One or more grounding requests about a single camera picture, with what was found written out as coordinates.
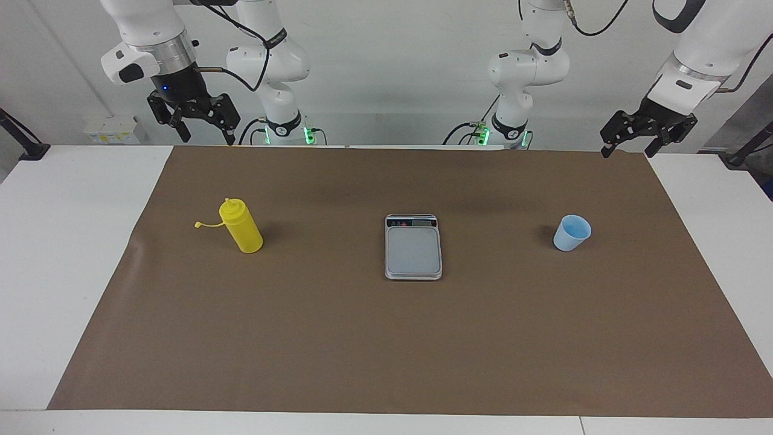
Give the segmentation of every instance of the black stand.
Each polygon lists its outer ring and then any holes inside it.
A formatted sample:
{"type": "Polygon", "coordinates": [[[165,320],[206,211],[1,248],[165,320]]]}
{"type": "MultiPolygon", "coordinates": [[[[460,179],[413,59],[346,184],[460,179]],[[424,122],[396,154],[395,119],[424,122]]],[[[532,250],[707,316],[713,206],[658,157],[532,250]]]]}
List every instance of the black stand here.
{"type": "Polygon", "coordinates": [[[753,151],[755,151],[760,145],[762,145],[763,142],[768,140],[769,137],[773,135],[773,122],[766,125],[765,128],[762,129],[761,132],[757,133],[757,135],[749,142],[746,143],[741,149],[739,149],[735,154],[733,154],[730,157],[727,157],[727,164],[732,166],[741,166],[746,161],[746,158],[749,157],[749,154],[752,154],[753,151]]]}
{"type": "Polygon", "coordinates": [[[5,113],[0,108],[0,125],[24,148],[24,154],[19,157],[19,161],[23,160],[40,160],[51,148],[47,143],[34,143],[25,135],[19,127],[10,118],[10,115],[5,113]]]}

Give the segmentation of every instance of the brown mat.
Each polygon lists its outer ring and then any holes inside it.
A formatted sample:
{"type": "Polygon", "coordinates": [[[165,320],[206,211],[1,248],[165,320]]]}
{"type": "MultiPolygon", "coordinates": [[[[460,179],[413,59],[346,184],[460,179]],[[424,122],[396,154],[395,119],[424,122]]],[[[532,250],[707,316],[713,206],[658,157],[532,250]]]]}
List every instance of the brown mat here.
{"type": "Polygon", "coordinates": [[[178,147],[49,408],[773,417],[773,379],[643,156],[178,147]],[[193,228],[224,197],[257,254],[193,228]],[[410,212],[436,283],[384,277],[410,212]]]}

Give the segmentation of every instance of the light blue plastic cup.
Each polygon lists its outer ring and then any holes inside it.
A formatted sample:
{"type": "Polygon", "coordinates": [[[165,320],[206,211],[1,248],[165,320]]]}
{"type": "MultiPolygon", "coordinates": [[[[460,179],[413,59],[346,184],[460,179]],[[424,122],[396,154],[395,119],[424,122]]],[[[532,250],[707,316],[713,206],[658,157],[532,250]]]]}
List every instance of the light blue plastic cup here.
{"type": "Polygon", "coordinates": [[[558,225],[553,244],[561,251],[569,252],[591,236],[591,224],[576,214],[564,216],[558,225]]]}

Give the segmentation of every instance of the yellow bottle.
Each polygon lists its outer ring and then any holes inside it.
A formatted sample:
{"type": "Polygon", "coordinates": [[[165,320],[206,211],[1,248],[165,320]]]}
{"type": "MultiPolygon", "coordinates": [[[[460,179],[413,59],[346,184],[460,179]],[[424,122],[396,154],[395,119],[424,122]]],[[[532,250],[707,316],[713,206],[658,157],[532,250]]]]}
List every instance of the yellow bottle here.
{"type": "Polygon", "coordinates": [[[218,225],[206,225],[196,222],[196,228],[216,228],[226,226],[231,237],[239,246],[239,250],[245,254],[252,254],[263,247],[263,236],[257,230],[255,220],[250,214],[250,209],[242,200],[228,199],[220,206],[220,217],[223,223],[218,225]]]}

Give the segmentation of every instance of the table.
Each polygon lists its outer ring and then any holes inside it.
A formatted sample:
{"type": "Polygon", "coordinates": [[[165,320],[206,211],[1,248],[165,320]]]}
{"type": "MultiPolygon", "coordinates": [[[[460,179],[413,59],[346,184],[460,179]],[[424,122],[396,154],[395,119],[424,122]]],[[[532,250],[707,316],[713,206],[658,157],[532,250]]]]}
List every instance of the table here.
{"type": "MultiPolygon", "coordinates": [[[[773,433],[773,420],[43,411],[171,149],[54,147],[0,185],[0,432],[773,433]]],[[[773,373],[773,204],[715,156],[651,164],[773,373]]]]}

